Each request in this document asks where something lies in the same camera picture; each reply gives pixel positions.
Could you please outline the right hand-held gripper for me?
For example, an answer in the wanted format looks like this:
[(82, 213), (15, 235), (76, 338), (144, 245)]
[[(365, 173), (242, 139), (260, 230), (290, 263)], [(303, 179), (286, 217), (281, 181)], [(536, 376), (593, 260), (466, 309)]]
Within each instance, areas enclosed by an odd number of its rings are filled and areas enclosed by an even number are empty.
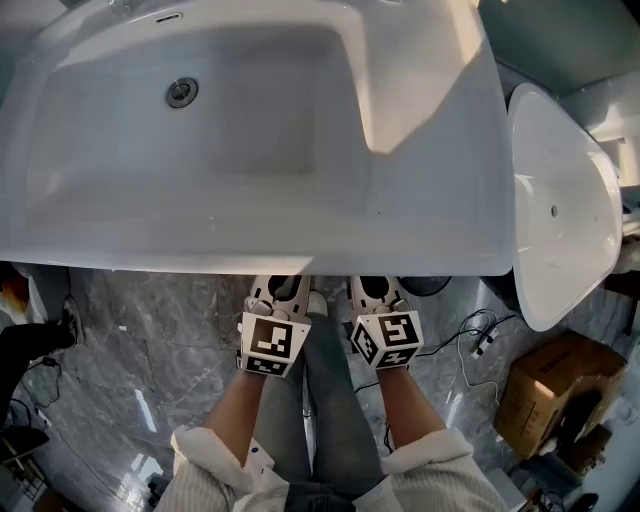
[(424, 346), (419, 314), (395, 277), (351, 276), (352, 345), (373, 369), (408, 366)]

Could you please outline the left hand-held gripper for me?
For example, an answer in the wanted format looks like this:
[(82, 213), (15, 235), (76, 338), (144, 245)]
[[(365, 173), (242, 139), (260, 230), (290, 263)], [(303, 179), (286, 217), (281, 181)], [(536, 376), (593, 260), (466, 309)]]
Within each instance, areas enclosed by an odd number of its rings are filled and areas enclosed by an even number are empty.
[(309, 276), (260, 275), (245, 298), (241, 321), (241, 368), (285, 376), (310, 332), (306, 316)]

